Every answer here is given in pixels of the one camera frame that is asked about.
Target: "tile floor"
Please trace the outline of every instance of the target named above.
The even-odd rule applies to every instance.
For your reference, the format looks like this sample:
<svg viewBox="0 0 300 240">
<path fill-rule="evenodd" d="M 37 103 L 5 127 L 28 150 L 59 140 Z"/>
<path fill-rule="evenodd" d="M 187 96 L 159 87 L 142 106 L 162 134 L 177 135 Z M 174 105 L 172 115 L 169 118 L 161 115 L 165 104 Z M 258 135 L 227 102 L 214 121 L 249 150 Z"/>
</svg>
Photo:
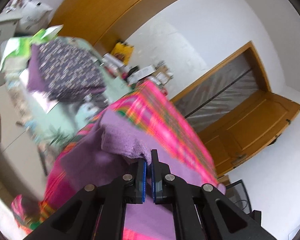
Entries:
<svg viewBox="0 0 300 240">
<path fill-rule="evenodd" d="M 4 85 L 0 87 L 0 114 L 0 179 L 12 195 L 26 194 L 42 199 L 46 178 L 37 148 L 25 129 L 16 126 L 18 115 Z"/>
</svg>

